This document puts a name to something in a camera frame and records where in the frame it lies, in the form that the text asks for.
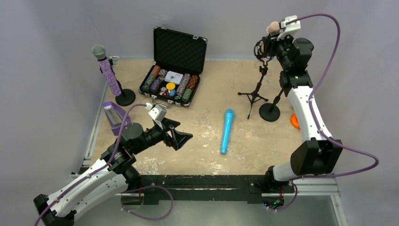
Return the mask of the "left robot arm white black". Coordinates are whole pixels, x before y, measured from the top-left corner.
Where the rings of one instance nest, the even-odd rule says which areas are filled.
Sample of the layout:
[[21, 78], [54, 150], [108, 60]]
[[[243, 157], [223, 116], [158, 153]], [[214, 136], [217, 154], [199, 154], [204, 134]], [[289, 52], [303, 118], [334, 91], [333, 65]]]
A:
[[121, 137], [70, 184], [51, 195], [34, 198], [39, 214], [36, 224], [72, 226], [87, 211], [115, 194], [141, 188], [141, 175], [133, 167], [135, 155], [159, 142], [179, 150], [193, 137], [176, 131], [179, 125], [167, 118], [146, 130], [139, 123], [127, 125]]

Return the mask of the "black round-base clip stand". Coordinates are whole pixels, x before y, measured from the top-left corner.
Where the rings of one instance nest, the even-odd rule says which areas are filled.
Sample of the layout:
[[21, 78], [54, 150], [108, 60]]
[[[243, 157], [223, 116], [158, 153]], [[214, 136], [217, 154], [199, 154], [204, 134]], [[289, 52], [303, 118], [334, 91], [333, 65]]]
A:
[[130, 89], [123, 89], [119, 81], [118, 84], [121, 88], [122, 93], [120, 96], [115, 97], [116, 103], [120, 106], [128, 106], [132, 104], [136, 98], [134, 91]]

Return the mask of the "pink microphone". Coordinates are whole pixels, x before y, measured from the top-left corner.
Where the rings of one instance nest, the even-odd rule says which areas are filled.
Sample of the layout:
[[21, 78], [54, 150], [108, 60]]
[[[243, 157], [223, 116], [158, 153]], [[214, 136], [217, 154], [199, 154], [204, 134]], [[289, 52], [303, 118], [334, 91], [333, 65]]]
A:
[[[269, 36], [269, 34], [271, 34], [271, 33], [280, 33], [280, 25], [279, 25], [279, 22], [274, 21], [274, 22], [271, 22], [271, 23], [268, 25], [268, 27], [266, 28], [266, 36]], [[260, 51], [261, 51], [262, 54], [265, 53], [265, 50], [264, 50], [265, 46], [266, 46], [266, 41], [265, 41], [264, 38], [262, 38], [262, 41], [261, 41], [261, 49], [260, 49]]]

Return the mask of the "purple glitter microphone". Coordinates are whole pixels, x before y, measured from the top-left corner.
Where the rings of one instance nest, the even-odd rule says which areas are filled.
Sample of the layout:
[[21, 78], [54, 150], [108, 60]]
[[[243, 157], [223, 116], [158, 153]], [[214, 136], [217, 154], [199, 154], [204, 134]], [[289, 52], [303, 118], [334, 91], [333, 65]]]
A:
[[115, 77], [115, 73], [113, 72], [111, 63], [106, 55], [105, 48], [102, 45], [95, 45], [92, 48], [92, 54], [97, 59], [100, 71], [104, 75], [112, 94], [115, 97], [120, 96], [122, 91]]

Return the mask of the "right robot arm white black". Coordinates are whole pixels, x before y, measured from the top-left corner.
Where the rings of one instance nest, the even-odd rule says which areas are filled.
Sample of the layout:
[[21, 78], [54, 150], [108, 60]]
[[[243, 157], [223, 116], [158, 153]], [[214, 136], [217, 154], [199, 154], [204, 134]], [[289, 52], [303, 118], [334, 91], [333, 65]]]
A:
[[269, 168], [275, 181], [288, 181], [306, 175], [323, 175], [333, 171], [342, 148], [341, 140], [333, 139], [318, 111], [314, 87], [306, 70], [314, 45], [306, 38], [293, 36], [279, 40], [270, 34], [262, 38], [264, 57], [278, 60], [282, 67], [279, 83], [297, 116], [302, 144], [284, 164]]

